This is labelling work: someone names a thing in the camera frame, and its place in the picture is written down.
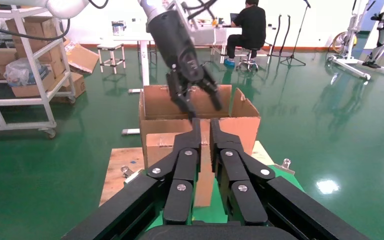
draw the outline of metal shelving unit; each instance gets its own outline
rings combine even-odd
[[[23,25],[23,18],[28,16],[34,16],[37,14],[45,13],[48,10],[41,7],[32,7],[32,8],[23,8],[17,9],[16,6],[12,6],[12,10],[0,10],[0,18],[14,19],[18,32],[20,34],[26,34],[26,30]],[[58,35],[61,35],[62,32],[60,30],[60,25],[56,18],[53,18],[53,23],[56,28],[56,32]],[[20,98],[14,97],[14,95],[9,94],[9,97],[0,97],[0,107],[1,106],[28,106],[28,105],[43,105],[46,111],[46,115],[48,121],[40,121],[40,122],[18,122],[18,123],[7,123],[0,111],[0,131],[4,130],[25,130],[25,129],[38,129],[40,131],[44,131],[48,134],[50,139],[53,139],[56,136],[55,127],[57,123],[55,122],[54,115],[51,110],[51,106],[49,104],[50,100],[53,97],[68,97],[72,104],[75,103],[75,88],[73,85],[73,79],[71,78],[70,65],[67,60],[66,51],[64,48],[64,42],[62,39],[55,40],[49,43],[47,46],[43,47],[37,52],[32,52],[32,48],[30,46],[30,42],[27,38],[21,38],[22,44],[24,45],[24,49],[27,55],[28,62],[30,63],[34,79],[36,80],[36,85],[38,87],[40,97],[29,97],[29,98]],[[37,60],[40,56],[51,50],[53,47],[59,45],[60,51],[62,54],[62,60],[65,65],[64,77],[54,89],[46,91],[43,84],[42,79],[39,74],[39,70],[35,65],[35,60]],[[71,86],[71,91],[67,92],[58,92],[61,86],[69,81]],[[6,80],[0,80],[0,84],[7,84]]]

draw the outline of tripod stand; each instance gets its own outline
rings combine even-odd
[[[296,37],[295,47],[293,48],[292,55],[287,56],[285,60],[280,62],[283,65],[286,65],[286,64],[284,64],[284,62],[287,62],[287,65],[291,66],[291,67],[299,67],[299,66],[306,66],[307,65],[305,62],[295,58],[295,50],[297,49],[298,39],[300,39],[301,29],[303,29],[303,24],[304,24],[304,19],[306,18],[307,9],[311,8],[311,6],[308,4],[308,2],[307,1],[305,1],[305,2],[307,3],[307,7],[305,8],[304,16],[302,17],[301,27],[299,27],[298,36]],[[292,60],[298,61],[301,64],[292,65]]]

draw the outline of brown cardboard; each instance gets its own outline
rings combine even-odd
[[[6,22],[8,29],[12,32],[18,33],[16,22],[14,19],[9,19]],[[24,28],[27,35],[40,37],[40,38],[54,38],[57,36],[57,30],[55,29],[52,18],[47,16],[29,16],[24,18]],[[26,51],[24,50],[23,43],[19,36],[12,36],[15,48],[20,58],[27,57]],[[39,51],[45,47],[51,41],[42,41],[29,39],[31,50],[33,53]],[[61,51],[59,46],[53,47],[49,52],[46,52],[39,57],[39,61],[52,62],[61,59]]]
[[[4,75],[7,65],[0,65],[0,75]]]
[[[61,59],[56,59],[54,61],[40,61],[40,64],[51,68],[54,79],[66,70],[66,67]]]
[[[147,164],[152,166],[167,156],[173,150],[177,133],[157,133],[146,135],[146,148],[148,152]],[[214,173],[211,167],[209,132],[201,134],[201,169],[195,189],[195,207],[208,207],[213,194]]]
[[[70,40],[66,40],[64,45],[68,64],[73,68],[72,71],[88,74],[93,73],[99,59],[97,53]]]
[[[222,131],[239,136],[244,151],[251,155],[260,125],[260,114],[252,103],[237,88],[235,90],[232,113],[229,113],[232,94],[231,85],[220,85],[219,93],[223,108],[215,111],[207,93],[194,87],[190,93],[197,116],[201,118],[201,135],[210,131],[210,119],[220,119]],[[145,86],[139,98],[139,126],[142,146],[147,146],[148,134],[184,133],[192,130],[186,114],[170,100],[167,86]],[[147,148],[143,148],[145,167],[148,167]]]
[[[42,79],[42,84],[45,88],[45,91],[51,90],[54,82],[54,74],[49,72],[46,77]],[[11,89],[16,97],[35,97],[41,95],[37,85],[13,86]]]
[[[0,48],[0,65],[8,65],[18,59],[15,48]]]
[[[64,75],[59,76],[56,79],[55,83],[59,83],[60,80],[63,79],[63,77],[64,77]],[[81,94],[86,92],[85,78],[83,77],[83,75],[75,73],[75,72],[71,73],[71,77],[73,79],[73,84],[74,84],[74,88],[75,88],[75,98],[78,98]],[[67,80],[62,85],[62,87],[59,89],[59,92],[70,92],[70,91],[71,91],[70,82]],[[56,102],[56,103],[68,103],[69,102],[66,97],[61,97],[61,96],[56,96],[56,97],[52,98],[51,101]]]

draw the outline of man in black shirt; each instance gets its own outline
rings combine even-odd
[[[260,49],[266,41],[266,12],[258,7],[259,0],[246,0],[245,8],[231,23],[231,27],[241,27],[242,34],[230,35],[227,39],[227,58],[224,63],[235,65],[235,48]],[[251,58],[257,56],[252,51]]]

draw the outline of wooden platform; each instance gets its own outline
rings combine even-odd
[[[252,157],[265,165],[275,164],[259,141],[255,142]],[[121,171],[122,166],[128,166],[133,172],[144,169],[142,148],[114,148],[111,151],[102,195],[100,197],[100,206],[123,189],[125,178],[123,178]]]

